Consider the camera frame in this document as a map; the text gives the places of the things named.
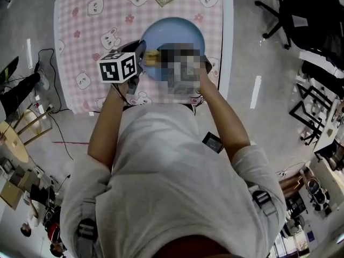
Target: person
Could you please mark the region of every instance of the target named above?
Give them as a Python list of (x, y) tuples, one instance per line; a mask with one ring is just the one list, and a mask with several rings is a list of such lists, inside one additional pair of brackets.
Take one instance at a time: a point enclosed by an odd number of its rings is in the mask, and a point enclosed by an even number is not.
[(83, 234), (96, 224), (89, 257), (267, 257), (285, 223), (282, 189), (201, 65), (200, 93), (229, 161), (202, 143), (186, 106), (122, 113), (124, 100), (111, 88), (62, 203), (61, 238), (72, 256), (90, 246)]
[(44, 90), (49, 90), (49, 80), (42, 69), (24, 78), (17, 86), (0, 95), (0, 122), (18, 109), (37, 83)]
[(61, 237), (60, 237), (60, 224), (56, 221), (53, 222), (48, 230), (48, 238), (50, 241), (50, 252), (55, 257), (61, 257), (66, 250)]
[(31, 186), (30, 197), (28, 198), (30, 209), (27, 213), (27, 221), (20, 228), (24, 236), (30, 237), (32, 230), (42, 223), (48, 195), (49, 193), (45, 188), (40, 189), (36, 184)]

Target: cable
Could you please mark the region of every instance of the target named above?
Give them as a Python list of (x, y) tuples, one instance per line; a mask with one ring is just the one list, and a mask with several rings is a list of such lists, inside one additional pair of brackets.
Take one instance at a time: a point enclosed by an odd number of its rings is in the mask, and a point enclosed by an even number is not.
[(62, 182), (61, 185), (60, 185), (60, 188), (56, 191), (55, 196), (56, 196), (57, 193), (59, 193), (59, 191), (60, 191), (60, 189), (61, 189), (63, 183), (64, 183), (64, 182), (66, 181), (66, 179), (69, 178), (69, 177), (70, 177), (70, 175), (68, 175), (68, 176), (63, 180), (63, 182)]
[(288, 167), (288, 168), (285, 169), (285, 170), (275, 172), (275, 174), (280, 175), (280, 173), (282, 173), (282, 177), (284, 177), (285, 172), (287, 172), (287, 171), (288, 171), (290, 168), (292, 168), (293, 166), (297, 166), (297, 165), (299, 165), (299, 164), (301, 164), (301, 163), (306, 163), (306, 162), (303, 162), (303, 161), (302, 161), (302, 162), (299, 162), (299, 163), (295, 163), (295, 164), (291, 165), (290, 167)]
[(23, 77), (23, 78), (17, 78), (17, 79), (15, 79), (15, 80), (10, 80), (10, 81), (4, 82), (4, 83), (2, 83), (2, 84), (0, 84), (0, 85), (8, 84), (8, 83), (10, 83), (10, 82), (13, 82), (13, 81), (16, 81), (16, 80), (23, 80), (23, 79), (24, 79), (24, 77)]
[(28, 157), (32, 160), (32, 162), (34, 163), (35, 166), (39, 167), (39, 166), (35, 163), (35, 161), (33, 160), (33, 158), (32, 158), (30, 155), (29, 155)]
[(56, 70), (55, 70), (54, 66), (52, 65), (52, 58), (53, 58), (55, 50), (53, 48), (48, 48), (48, 49), (42, 49), (42, 50), (40, 50), (38, 52), (38, 62), (37, 62), (36, 66), (35, 66), (35, 69), (34, 69), (35, 72), (38, 71), (38, 68), (39, 68), (39, 53), (42, 52), (42, 51), (53, 51), (53, 53), (52, 53), (52, 55), (50, 57), (50, 60), (49, 60), (49, 64), (50, 64), (50, 66), (52, 66), (52, 68), (54, 70), (54, 88), (55, 88), (55, 91), (56, 91), (56, 93), (58, 95), (58, 98), (59, 98), (59, 101), (60, 101), (60, 108), (56, 112), (51, 112), (50, 114), (56, 114), (56, 113), (61, 111), (62, 102), (61, 102), (61, 98), (60, 98), (59, 92), (58, 92), (58, 90), (56, 88), (56, 84), (55, 84), (56, 83)]
[(193, 105), (193, 108), (195, 109), (195, 111), (193, 112), (194, 115), (196, 115), (196, 108), (199, 107), (200, 105), (202, 105), (205, 101), (204, 97), (202, 95), (200, 95), (199, 97), (197, 98), (200, 98), (200, 101), (198, 104), (196, 105)]
[(118, 85), (113, 83), (112, 86), (115, 88), (115, 90), (117, 91), (117, 93), (119, 94), (120, 98), (126, 102), (126, 104), (128, 104), (129, 106), (132, 106), (128, 101), (127, 99), (125, 98), (125, 96), (122, 95), (122, 93), (120, 92), (119, 88), (118, 88)]
[(62, 138), (62, 141), (63, 141), (63, 143), (64, 143), (64, 147), (65, 147), (65, 149), (66, 149), (66, 151), (67, 151), (68, 156), (74, 161), (74, 159), (70, 156), (70, 154), (69, 154), (69, 152), (68, 152), (68, 149), (67, 149), (67, 145), (66, 145), (65, 139), (63, 138), (63, 135), (62, 135), (62, 132), (61, 132), (61, 130), (60, 130), (60, 127), (59, 127), (58, 123), (57, 123), (56, 120), (53, 118), (53, 116), (51, 116), (50, 114), (49, 114), (49, 116), (54, 120), (54, 122), (56, 123), (56, 125), (57, 125), (57, 127), (58, 127), (58, 129), (59, 129), (59, 131), (60, 131), (61, 138)]

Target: pink tablecloth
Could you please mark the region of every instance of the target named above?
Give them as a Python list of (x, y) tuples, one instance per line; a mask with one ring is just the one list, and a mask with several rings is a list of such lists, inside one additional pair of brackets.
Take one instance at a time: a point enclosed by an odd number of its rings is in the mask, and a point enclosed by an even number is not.
[[(96, 60), (109, 50), (140, 39), (157, 20), (182, 17), (202, 32), (205, 54), (213, 64), (210, 79), (218, 84), (222, 42), (222, 0), (173, 0), (163, 8), (155, 0), (59, 0), (58, 50), (63, 92), (74, 113), (98, 111), (109, 85), (99, 79)], [(147, 103), (198, 103), (176, 99), (162, 91), (161, 82), (140, 76), (133, 105)]]

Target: table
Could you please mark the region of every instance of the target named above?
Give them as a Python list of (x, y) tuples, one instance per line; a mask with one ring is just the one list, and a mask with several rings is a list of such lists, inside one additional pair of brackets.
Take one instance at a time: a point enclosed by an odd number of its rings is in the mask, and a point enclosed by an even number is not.
[[(161, 8), (155, 0), (56, 0), (56, 59), (67, 107), (74, 113), (101, 109), (109, 85), (101, 83), (95, 61), (109, 51), (104, 37), (108, 37), (116, 48), (140, 39), (155, 21), (172, 16), (185, 18), (201, 30), (206, 43), (205, 54), (213, 64), (209, 77), (227, 98), (233, 43), (233, 0), (213, 1), (216, 3), (211, 3), (212, 6), (203, 6), (202, 0), (174, 0)], [(99, 9), (91, 8), (95, 3)], [(191, 98), (178, 99), (163, 89), (142, 73), (135, 95), (127, 95), (127, 100), (130, 104), (199, 102)]]
[[(323, 149), (324, 147), (330, 145), (331, 143), (333, 143), (335, 136), (337, 135), (338, 132), (338, 128), (339, 128), (339, 123), (337, 120), (333, 120), (333, 116), (335, 113), (335, 110), (338, 106), (338, 104), (340, 103), (340, 101), (338, 99), (335, 99), (332, 103), (331, 109), (329, 111), (329, 114), (327, 116), (327, 120), (326, 120), (326, 124), (325, 127), (318, 139), (318, 142), (316, 143), (315, 147), (314, 147), (314, 152), (317, 152), (321, 149)], [(332, 133), (331, 135), (328, 135), (328, 131), (332, 129)]]
[(0, 123), (1, 135), (5, 133), (5, 144), (12, 154), (22, 162), (28, 162), (28, 153), (17, 132), (7, 122)]

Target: chair leg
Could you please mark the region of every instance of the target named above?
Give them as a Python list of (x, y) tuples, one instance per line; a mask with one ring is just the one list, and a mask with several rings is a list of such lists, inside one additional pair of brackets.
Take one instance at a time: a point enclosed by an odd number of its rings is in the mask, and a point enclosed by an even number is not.
[(34, 119), (33, 121), (31, 121), (28, 125), (26, 125), (23, 129), (21, 129), (17, 134), (20, 135), (22, 134), (26, 129), (28, 129), (31, 125), (33, 125), (36, 121), (40, 120), (42, 117), (44, 117), (45, 115), (49, 114), (49, 112), (52, 110), (53, 108), (50, 108), (49, 110), (47, 110), (44, 114), (41, 114), (39, 117), (37, 117), (36, 119)]
[[(27, 110), (30, 109), (31, 105), (32, 105), (32, 103), (31, 103), (26, 109), (27, 109)], [(16, 124), (15, 124), (14, 127), (13, 127), (13, 130), (15, 130), (15, 129), (17, 128), (18, 124), (19, 124), (20, 121), (23, 119), (24, 113), (25, 113), (25, 111), (24, 111), (23, 114), (21, 114), (21, 116), (19, 117), (18, 121), (16, 122)]]
[(285, 49), (290, 49), (290, 47), (291, 47), (291, 40), (290, 40), (290, 37), (289, 37), (289, 35), (287, 35), (287, 34), (285, 34), (285, 36), (286, 36), (286, 39), (287, 39), (287, 41), (288, 41), (288, 44), (285, 44), (285, 45), (284, 45), (284, 48), (285, 48)]
[(281, 22), (278, 22), (275, 27), (273, 27), (273, 29), (269, 32), (269, 33), (264, 33), (263, 34), (263, 37), (265, 39), (268, 39), (270, 38), (275, 32), (277, 32), (280, 28), (282, 27), (282, 24)]
[(48, 128), (47, 130), (44, 130), (42, 133), (40, 133), (40, 134), (34, 136), (33, 138), (31, 138), (30, 140), (28, 140), (27, 142), (25, 142), (24, 145), (25, 145), (25, 146), (28, 145), (30, 142), (33, 142), (35, 139), (37, 139), (37, 138), (43, 136), (45, 133), (49, 132), (51, 129), (52, 129), (52, 127)]
[(270, 8), (269, 6), (265, 5), (264, 3), (260, 2), (260, 1), (255, 1), (254, 4), (256, 6), (262, 6), (264, 9), (266, 9), (267, 11), (271, 12), (274, 16), (276, 16), (278, 19), (280, 18), (280, 14), (275, 11), (274, 9)]

